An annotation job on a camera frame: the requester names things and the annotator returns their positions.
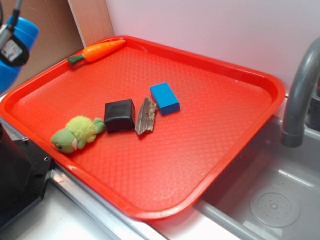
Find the blue block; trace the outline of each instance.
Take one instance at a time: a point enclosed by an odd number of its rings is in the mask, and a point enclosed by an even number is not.
[[[180,110],[180,103],[168,83],[164,82],[151,86],[150,91],[162,115]]]

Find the sink basin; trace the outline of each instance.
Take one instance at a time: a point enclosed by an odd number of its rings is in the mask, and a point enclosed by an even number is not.
[[[306,129],[303,144],[288,148],[280,127],[272,117],[196,207],[241,239],[320,239],[319,133]]]

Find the plush turtle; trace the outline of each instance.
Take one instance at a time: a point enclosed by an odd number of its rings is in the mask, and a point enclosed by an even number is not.
[[[83,149],[86,143],[92,143],[96,135],[105,129],[106,125],[100,118],[92,121],[85,116],[76,116],[65,125],[64,129],[53,135],[51,142],[58,151],[70,154],[77,149]]]

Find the driftwood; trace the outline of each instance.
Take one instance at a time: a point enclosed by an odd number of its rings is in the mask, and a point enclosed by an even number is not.
[[[157,104],[151,102],[150,98],[146,96],[140,107],[138,119],[135,124],[135,130],[138,135],[153,131],[156,109]]]

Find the toy carrot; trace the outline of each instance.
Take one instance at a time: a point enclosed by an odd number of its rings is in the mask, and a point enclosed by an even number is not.
[[[92,62],[119,49],[125,42],[126,40],[115,40],[87,46],[82,50],[82,54],[70,56],[67,58],[67,60],[69,61],[71,66],[83,59],[88,62]]]

